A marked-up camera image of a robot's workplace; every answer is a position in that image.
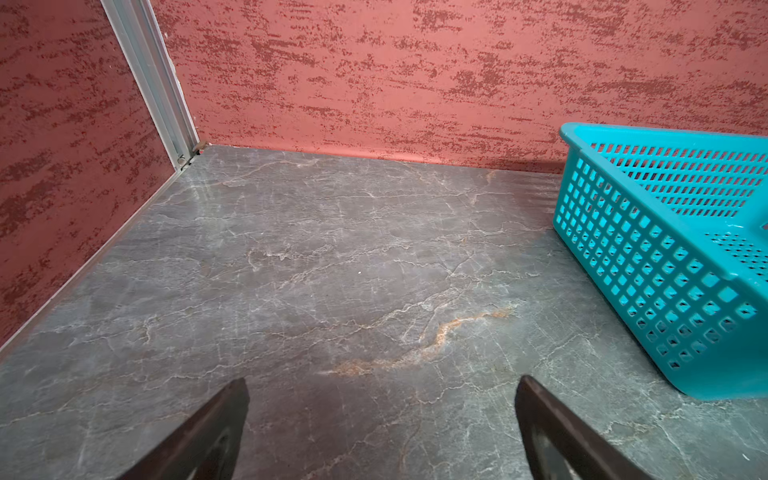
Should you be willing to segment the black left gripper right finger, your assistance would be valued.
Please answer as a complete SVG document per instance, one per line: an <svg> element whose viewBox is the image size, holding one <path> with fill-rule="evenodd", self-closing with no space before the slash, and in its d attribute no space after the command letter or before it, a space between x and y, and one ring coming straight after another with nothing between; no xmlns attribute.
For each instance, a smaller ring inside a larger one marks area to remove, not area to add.
<svg viewBox="0 0 768 480"><path fill-rule="evenodd" d="M514 406L534 479L650 477L534 377L520 378Z"/></svg>

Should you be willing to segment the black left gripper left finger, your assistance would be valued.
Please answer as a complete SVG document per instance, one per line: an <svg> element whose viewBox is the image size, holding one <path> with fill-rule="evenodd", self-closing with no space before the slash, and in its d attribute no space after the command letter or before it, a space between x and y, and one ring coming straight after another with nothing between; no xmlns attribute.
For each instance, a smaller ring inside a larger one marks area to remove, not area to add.
<svg viewBox="0 0 768 480"><path fill-rule="evenodd" d="M250 397L246 381L225 385L135 465L123 479L230 479Z"/></svg>

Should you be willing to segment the teal plastic perforated basket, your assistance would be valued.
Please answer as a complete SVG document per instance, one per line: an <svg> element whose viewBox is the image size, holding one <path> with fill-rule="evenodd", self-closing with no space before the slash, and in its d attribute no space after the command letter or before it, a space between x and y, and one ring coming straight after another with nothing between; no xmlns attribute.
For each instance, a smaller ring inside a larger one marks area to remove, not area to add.
<svg viewBox="0 0 768 480"><path fill-rule="evenodd" d="M767 394L767 140L567 123L553 226L669 383Z"/></svg>

